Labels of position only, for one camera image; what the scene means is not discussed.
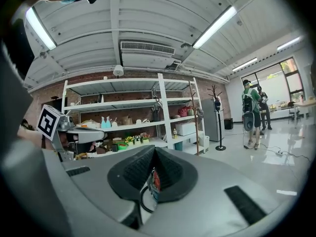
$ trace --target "air conditioner vent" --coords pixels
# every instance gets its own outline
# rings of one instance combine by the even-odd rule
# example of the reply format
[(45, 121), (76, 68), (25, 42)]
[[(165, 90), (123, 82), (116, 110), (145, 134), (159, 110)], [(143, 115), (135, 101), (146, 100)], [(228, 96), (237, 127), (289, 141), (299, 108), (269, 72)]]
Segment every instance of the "air conditioner vent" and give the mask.
[(134, 42), (134, 41), (122, 41), (120, 43), (121, 50), (143, 50), (143, 51), (151, 51), (158, 52), (164, 54), (174, 55), (174, 48), (165, 46), (152, 44), (147, 42)]

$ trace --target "window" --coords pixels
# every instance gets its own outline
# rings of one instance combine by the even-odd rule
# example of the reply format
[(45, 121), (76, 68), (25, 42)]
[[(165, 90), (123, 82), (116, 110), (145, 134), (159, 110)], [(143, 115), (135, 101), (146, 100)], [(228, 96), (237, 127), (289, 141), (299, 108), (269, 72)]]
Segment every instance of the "window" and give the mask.
[(251, 81), (251, 88), (262, 87), (270, 105), (298, 102), (304, 96), (302, 80), (293, 58), (242, 78), (245, 79)]

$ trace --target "glossy white floor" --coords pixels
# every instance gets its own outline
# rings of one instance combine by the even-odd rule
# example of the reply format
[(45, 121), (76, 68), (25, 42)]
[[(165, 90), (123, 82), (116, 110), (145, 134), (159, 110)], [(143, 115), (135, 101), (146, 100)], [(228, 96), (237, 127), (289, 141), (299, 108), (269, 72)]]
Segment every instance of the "glossy white floor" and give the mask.
[[(271, 126), (273, 130), (265, 130), (260, 139), (260, 143), (268, 149), (264, 145), (260, 145), (258, 150), (245, 149), (242, 143), (243, 125), (234, 124), (232, 130), (225, 130), (223, 145), (226, 150), (215, 150), (219, 143), (211, 142), (208, 152), (200, 156), (220, 160), (238, 169), (282, 203), (299, 194), (310, 166), (306, 158), (296, 158), (287, 152), (312, 160), (316, 149), (316, 126), (313, 118), (302, 119), (297, 128), (293, 122), (288, 124), (288, 120), (272, 121)], [(248, 134), (244, 135), (244, 144), (248, 145)], [(273, 152), (279, 150), (285, 151), (281, 157)]]

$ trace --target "wooden tabletop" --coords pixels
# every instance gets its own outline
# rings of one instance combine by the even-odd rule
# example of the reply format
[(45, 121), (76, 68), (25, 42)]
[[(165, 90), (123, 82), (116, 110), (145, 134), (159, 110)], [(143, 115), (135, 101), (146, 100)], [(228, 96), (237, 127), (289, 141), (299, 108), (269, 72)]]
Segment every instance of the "wooden tabletop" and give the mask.
[(294, 106), (297, 106), (297, 107), (309, 107), (313, 105), (316, 105), (316, 99), (306, 100), (303, 103), (302, 102), (294, 103)]

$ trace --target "potted plant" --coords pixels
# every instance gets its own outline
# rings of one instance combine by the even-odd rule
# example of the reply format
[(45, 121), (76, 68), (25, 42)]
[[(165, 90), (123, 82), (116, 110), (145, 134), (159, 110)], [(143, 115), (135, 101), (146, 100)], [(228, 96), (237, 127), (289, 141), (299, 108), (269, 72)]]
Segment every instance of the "potted plant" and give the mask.
[(133, 136), (133, 140), (134, 140), (134, 144), (135, 145), (140, 145), (141, 144), (139, 135)]
[(147, 134), (146, 132), (142, 132), (140, 134), (140, 136), (141, 136), (144, 144), (149, 143), (149, 137), (150, 137), (149, 134)]
[(125, 138), (125, 143), (127, 143), (129, 146), (133, 146), (133, 137), (132, 136), (128, 136)]

